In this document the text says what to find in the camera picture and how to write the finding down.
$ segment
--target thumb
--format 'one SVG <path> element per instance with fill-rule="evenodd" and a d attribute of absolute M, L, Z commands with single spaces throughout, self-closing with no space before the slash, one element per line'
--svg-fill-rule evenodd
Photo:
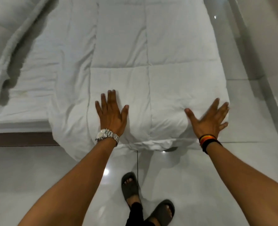
<path fill-rule="evenodd" d="M 191 124 L 198 122 L 198 119 L 195 117 L 193 111 L 191 111 L 189 108 L 185 109 L 185 113 L 188 116 L 188 118 L 190 119 Z"/>
<path fill-rule="evenodd" d="M 121 121 L 122 121 L 122 123 L 124 123 L 124 124 L 127 123 L 128 109 L 129 109 L 129 106 L 126 105 L 126 106 L 124 106 L 124 108 L 123 108 L 122 111 L 121 111 Z"/>

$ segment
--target person's right arm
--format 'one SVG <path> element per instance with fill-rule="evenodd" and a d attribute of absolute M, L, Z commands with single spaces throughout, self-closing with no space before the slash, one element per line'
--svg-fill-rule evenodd
<path fill-rule="evenodd" d="M 203 135 L 218 137 L 227 123 L 221 124 L 228 113 L 228 104 L 218 109 L 216 99 L 206 115 L 199 121 L 190 109 L 189 117 L 198 138 Z M 278 183 L 255 170 L 234 156 L 220 144 L 213 142 L 207 147 L 220 178 L 242 209 L 250 225 L 278 225 Z"/>

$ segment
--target sandal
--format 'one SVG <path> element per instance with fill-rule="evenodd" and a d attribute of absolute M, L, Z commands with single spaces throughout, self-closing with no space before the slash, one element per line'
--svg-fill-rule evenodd
<path fill-rule="evenodd" d="M 169 215 L 166 205 L 169 206 L 172 217 Z M 156 218 L 159 221 L 161 226 L 167 226 L 171 222 L 174 215 L 175 215 L 174 204 L 170 200 L 164 200 L 160 204 L 157 205 L 155 210 L 146 219 L 146 221 L 148 221 L 150 218 Z"/>
<path fill-rule="evenodd" d="M 124 184 L 126 180 L 132 178 L 133 180 L 127 184 Z M 125 201 L 130 198 L 133 195 L 138 195 L 139 196 L 139 188 L 138 188 L 138 182 L 137 178 L 134 172 L 128 172 L 125 175 L 123 175 L 121 179 L 121 188 L 122 188 L 122 193 Z"/>

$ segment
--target metal watch band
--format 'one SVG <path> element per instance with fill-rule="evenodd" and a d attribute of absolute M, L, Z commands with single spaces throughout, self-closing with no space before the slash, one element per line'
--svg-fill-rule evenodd
<path fill-rule="evenodd" d="M 107 135 L 107 137 L 113 138 L 117 142 L 116 146 L 118 145 L 118 143 L 119 143 L 119 136 L 118 135 L 116 135 L 115 133 L 113 133 L 111 130 L 108 130 L 108 129 L 106 129 L 105 134 Z"/>

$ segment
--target person's left arm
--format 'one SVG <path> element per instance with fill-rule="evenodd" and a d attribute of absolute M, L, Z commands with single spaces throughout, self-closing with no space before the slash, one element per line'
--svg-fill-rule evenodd
<path fill-rule="evenodd" d="M 106 101 L 105 95 L 101 95 L 101 107 L 96 102 L 101 129 L 109 129 L 121 136 L 127 122 L 128 105 L 120 113 L 116 92 L 108 91 L 107 98 Z M 39 198 L 19 226 L 81 226 L 115 146 L 113 138 L 98 142 L 69 173 Z"/>

